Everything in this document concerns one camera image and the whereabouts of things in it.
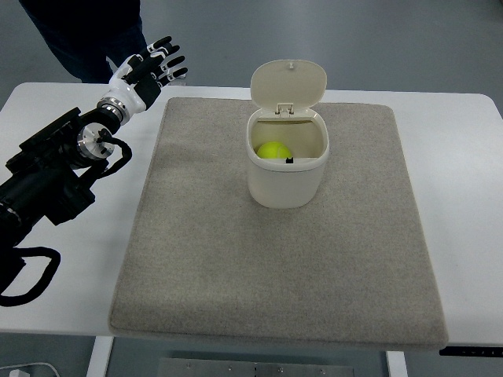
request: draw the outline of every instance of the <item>black robotic arm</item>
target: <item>black robotic arm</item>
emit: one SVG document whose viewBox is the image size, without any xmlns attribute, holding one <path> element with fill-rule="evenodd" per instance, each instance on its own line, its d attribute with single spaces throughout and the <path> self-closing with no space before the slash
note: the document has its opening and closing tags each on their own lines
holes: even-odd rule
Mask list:
<svg viewBox="0 0 503 377">
<path fill-rule="evenodd" d="M 129 146 L 113 134 L 134 114 L 150 108 L 164 86 L 187 72 L 187 68 L 170 70 L 185 59 L 172 59 L 178 50 L 166 37 L 129 57 L 111 78 L 110 90 L 97 108 L 84 115 L 78 108 L 70 110 L 23 142 L 21 152 L 7 162 L 13 175 L 0 185 L 0 294 L 24 267 L 23 258 L 44 256 L 51 262 L 28 293 L 0 295 L 0 306 L 23 305 L 47 288 L 59 266 L 59 253 L 16 246 L 42 217 L 58 225 L 82 213 L 94 202 L 93 183 L 131 159 Z M 121 148 L 122 158 L 108 167 L 115 147 Z M 74 171 L 84 168 L 79 176 Z"/>
</svg>

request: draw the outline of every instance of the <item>white table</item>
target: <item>white table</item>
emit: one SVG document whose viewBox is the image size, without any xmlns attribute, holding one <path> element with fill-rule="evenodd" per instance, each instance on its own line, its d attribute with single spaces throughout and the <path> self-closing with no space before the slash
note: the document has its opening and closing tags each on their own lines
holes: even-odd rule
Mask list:
<svg viewBox="0 0 503 377">
<path fill-rule="evenodd" d="M 71 108 L 91 110 L 106 91 L 105 85 L 18 86 L 0 112 L 0 182 L 10 177 L 4 165 L 18 144 Z M 41 297 L 0 308 L 0 331 L 110 335 L 108 310 L 167 100 L 249 96 L 242 88 L 169 86 L 125 125 L 117 137 L 134 158 L 93 186 L 96 202 L 57 227 L 43 219 L 22 243 L 58 250 L 61 265 Z M 503 120 L 493 101 L 478 94 L 334 90 L 322 101 L 393 109 L 450 345 L 503 346 Z M 24 293 L 44 267 L 42 258 L 29 262 L 5 293 Z"/>
</svg>

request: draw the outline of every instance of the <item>tennis ball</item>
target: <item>tennis ball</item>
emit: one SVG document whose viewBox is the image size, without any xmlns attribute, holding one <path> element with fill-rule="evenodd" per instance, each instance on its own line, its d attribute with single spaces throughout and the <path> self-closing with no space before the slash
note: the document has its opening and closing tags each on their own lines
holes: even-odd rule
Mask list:
<svg viewBox="0 0 503 377">
<path fill-rule="evenodd" d="M 269 141 L 260 146 L 257 156 L 261 159 L 291 159 L 292 153 L 282 143 Z"/>
</svg>

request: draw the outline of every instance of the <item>plastic container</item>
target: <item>plastic container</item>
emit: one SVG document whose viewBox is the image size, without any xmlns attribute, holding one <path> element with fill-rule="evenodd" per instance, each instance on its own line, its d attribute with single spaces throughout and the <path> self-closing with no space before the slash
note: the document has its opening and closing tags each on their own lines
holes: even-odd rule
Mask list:
<svg viewBox="0 0 503 377">
<path fill-rule="evenodd" d="M 251 98 L 260 108 L 248 120 L 247 176 L 251 196 L 269 208 L 296 208 L 313 199 L 327 159 L 329 135 L 310 107 L 327 85 L 325 70 L 305 60 L 276 60 L 251 77 Z M 278 141 L 292 159 L 261 159 L 260 146 Z"/>
</svg>

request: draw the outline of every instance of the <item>open lid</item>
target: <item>open lid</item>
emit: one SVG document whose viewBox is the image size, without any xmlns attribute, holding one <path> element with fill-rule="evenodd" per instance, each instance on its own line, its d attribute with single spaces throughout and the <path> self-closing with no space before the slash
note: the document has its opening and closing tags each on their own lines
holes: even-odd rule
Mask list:
<svg viewBox="0 0 503 377">
<path fill-rule="evenodd" d="M 251 77 L 251 99 L 260 108 L 276 111 L 278 104 L 310 108 L 323 97 L 327 75 L 306 60 L 275 60 L 257 68 Z"/>
</svg>

